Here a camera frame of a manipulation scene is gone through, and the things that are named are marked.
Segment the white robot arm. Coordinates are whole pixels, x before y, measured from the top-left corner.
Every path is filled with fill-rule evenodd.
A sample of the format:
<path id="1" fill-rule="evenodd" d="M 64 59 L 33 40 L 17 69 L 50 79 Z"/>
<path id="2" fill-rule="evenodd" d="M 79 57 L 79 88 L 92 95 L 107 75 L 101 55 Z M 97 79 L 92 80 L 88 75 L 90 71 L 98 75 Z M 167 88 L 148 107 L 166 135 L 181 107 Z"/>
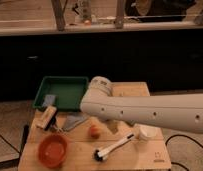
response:
<path id="1" fill-rule="evenodd" d="M 159 96 L 113 96 L 113 83 L 94 77 L 80 109 L 111 120 L 203 134 L 203 93 Z"/>

